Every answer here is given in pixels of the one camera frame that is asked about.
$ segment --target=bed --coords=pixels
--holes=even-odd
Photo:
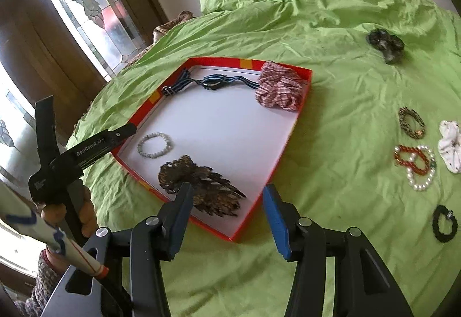
[[[360,227],[414,315],[431,316],[461,269],[459,234],[437,242],[432,213],[443,204],[461,217],[461,176],[437,154],[434,183],[415,192],[405,170],[395,166],[393,149],[422,142],[435,150],[440,121],[460,119],[460,17],[430,0],[201,0],[201,9],[204,16],[174,27],[107,84],[68,147],[126,123],[192,56],[309,68],[312,89],[273,182],[285,201],[321,226]],[[385,64],[366,43],[367,32],[377,27],[405,42],[398,65]],[[425,121],[422,141],[400,130],[402,106]],[[162,204],[110,154],[86,170],[84,182],[100,225],[112,230],[133,227]],[[333,266],[328,263],[325,316],[332,309]],[[175,260],[162,263],[174,316],[281,316],[294,268],[277,253],[261,208],[238,243],[188,225]]]

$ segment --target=brown feather hair clip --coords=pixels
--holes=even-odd
[[[182,183],[190,183],[194,187],[195,208],[211,216],[237,216],[239,200],[246,197],[221,174],[213,173],[211,167],[197,166],[188,155],[162,165],[158,181],[167,193],[175,195]]]

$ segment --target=white bead bracelet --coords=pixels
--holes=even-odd
[[[153,138],[153,137],[161,137],[163,138],[163,140],[165,140],[165,148],[162,149],[161,151],[159,152],[156,152],[156,153],[145,153],[142,151],[142,145],[149,139]],[[151,133],[149,135],[146,135],[144,136],[141,141],[138,143],[138,153],[143,156],[143,157],[146,157],[146,158],[159,158],[161,156],[164,156],[165,154],[167,154],[170,150],[173,149],[173,142],[171,140],[171,137],[169,137],[167,134],[165,133]]]
[[[429,153],[429,162],[430,162],[429,176],[427,177],[424,183],[418,184],[414,181],[413,169],[411,167],[408,167],[407,168],[407,179],[408,179],[410,186],[413,187],[414,190],[422,191],[422,190],[425,190],[427,187],[429,187],[432,181],[434,180],[435,169],[437,167],[437,164],[435,162],[435,156],[434,156],[434,152],[432,151],[432,149],[430,149],[426,145],[418,145],[416,148],[418,148],[421,151],[427,151]],[[416,153],[412,153],[408,160],[410,162],[414,162],[417,156],[418,155]]]

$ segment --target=blue gripper pad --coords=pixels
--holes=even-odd
[[[277,250],[285,260],[289,260],[291,257],[291,248],[288,238],[288,228],[279,207],[279,203],[281,203],[282,200],[274,185],[267,185],[264,187],[262,202]]]

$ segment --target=red checkered scrunchie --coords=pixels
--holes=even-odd
[[[297,111],[303,96],[302,81],[294,70],[268,61],[261,68],[256,100],[264,107],[279,105],[282,109]]]

